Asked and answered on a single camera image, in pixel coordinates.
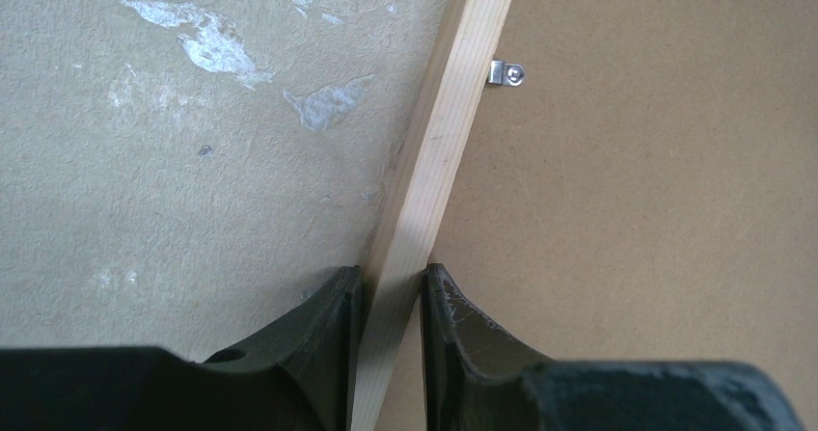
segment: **screw head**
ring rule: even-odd
[[[508,83],[512,85],[522,83],[523,76],[525,76],[525,72],[523,72],[523,68],[519,65],[512,65],[505,71],[505,77],[508,79]]]

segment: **wooden strip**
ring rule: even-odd
[[[375,427],[511,0],[450,0],[364,266],[354,431]]]

